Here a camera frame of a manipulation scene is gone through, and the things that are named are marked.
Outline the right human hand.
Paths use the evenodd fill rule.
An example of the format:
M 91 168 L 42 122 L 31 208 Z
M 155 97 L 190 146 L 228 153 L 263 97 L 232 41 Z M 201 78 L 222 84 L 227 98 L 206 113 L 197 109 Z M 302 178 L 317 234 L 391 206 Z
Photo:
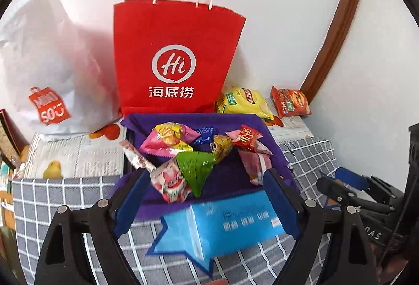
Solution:
M 403 247 L 398 251 L 388 251 L 384 254 L 379 247 L 374 252 L 376 257 L 376 276 L 379 284 L 390 284 L 408 264 L 410 251 Z

